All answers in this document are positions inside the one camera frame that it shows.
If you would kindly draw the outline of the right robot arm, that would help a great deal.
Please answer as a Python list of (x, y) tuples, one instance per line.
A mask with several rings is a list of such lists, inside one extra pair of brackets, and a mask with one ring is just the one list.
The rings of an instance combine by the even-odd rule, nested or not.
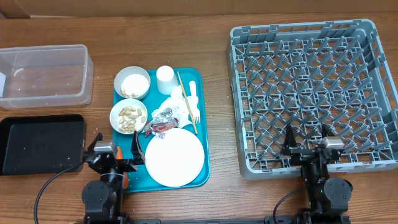
[(337, 161), (344, 151), (343, 140), (322, 125), (322, 140), (313, 149), (300, 149), (291, 125), (285, 127), (282, 154), (290, 156), (293, 166), (300, 166), (304, 190), (308, 193), (308, 208), (301, 208), (291, 223), (349, 223), (343, 215), (348, 210), (353, 186), (339, 177), (331, 178), (327, 165)]

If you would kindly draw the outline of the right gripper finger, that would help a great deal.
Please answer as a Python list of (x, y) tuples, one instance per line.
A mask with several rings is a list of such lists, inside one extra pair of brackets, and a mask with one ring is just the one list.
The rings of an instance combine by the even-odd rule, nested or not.
[(295, 140), (294, 132), (290, 124), (285, 127), (285, 139), (282, 148), (297, 148), (297, 142)]
[(331, 129), (326, 124), (322, 124), (321, 134), (323, 138), (334, 136)]

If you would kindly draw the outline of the white bowl with peanuts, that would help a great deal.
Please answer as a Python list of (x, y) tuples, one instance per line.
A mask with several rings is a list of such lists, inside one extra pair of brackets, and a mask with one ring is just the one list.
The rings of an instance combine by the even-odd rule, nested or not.
[(135, 99), (125, 99), (117, 102), (109, 114), (111, 126), (121, 134), (133, 134), (135, 131), (142, 131), (147, 119), (146, 106)]

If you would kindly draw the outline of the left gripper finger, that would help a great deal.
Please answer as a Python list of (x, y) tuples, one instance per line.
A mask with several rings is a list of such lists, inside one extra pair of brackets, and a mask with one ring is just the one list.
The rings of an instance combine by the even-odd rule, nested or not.
[(83, 155), (88, 156), (90, 153), (94, 153), (94, 148), (96, 146), (96, 143), (102, 140), (103, 140), (103, 135), (101, 133), (98, 133), (94, 141), (88, 146), (87, 150), (83, 153)]
[(134, 131), (133, 133), (133, 138), (131, 143), (131, 154), (133, 155), (133, 161), (135, 165), (145, 164), (146, 159), (139, 142), (139, 133), (137, 131)]

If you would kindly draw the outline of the silver red foil wrapper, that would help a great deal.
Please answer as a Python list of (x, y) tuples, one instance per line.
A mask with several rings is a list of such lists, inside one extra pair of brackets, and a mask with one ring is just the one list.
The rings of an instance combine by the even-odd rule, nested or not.
[(171, 108), (166, 108), (156, 115), (152, 121), (147, 122), (142, 132), (145, 133), (146, 137), (149, 134), (159, 134), (160, 138), (164, 138), (163, 132), (176, 128), (178, 125), (179, 120), (174, 115), (174, 111)]

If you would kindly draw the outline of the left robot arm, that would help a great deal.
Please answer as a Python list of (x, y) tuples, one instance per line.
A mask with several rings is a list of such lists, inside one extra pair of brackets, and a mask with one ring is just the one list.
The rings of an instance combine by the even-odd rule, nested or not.
[(88, 166), (100, 174), (98, 180), (86, 184), (81, 198), (85, 204), (84, 223), (132, 223), (131, 217), (121, 211), (127, 173), (135, 172), (145, 164), (139, 135), (132, 135), (132, 159), (119, 159), (114, 141), (104, 141), (99, 133), (83, 155)]

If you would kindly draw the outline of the pink round plate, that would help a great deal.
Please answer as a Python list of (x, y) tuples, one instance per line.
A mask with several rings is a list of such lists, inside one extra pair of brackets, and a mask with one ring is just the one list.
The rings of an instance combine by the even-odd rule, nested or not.
[(205, 152), (195, 134), (180, 128), (150, 140), (145, 152), (146, 169), (160, 185), (181, 187), (192, 182), (201, 172)]

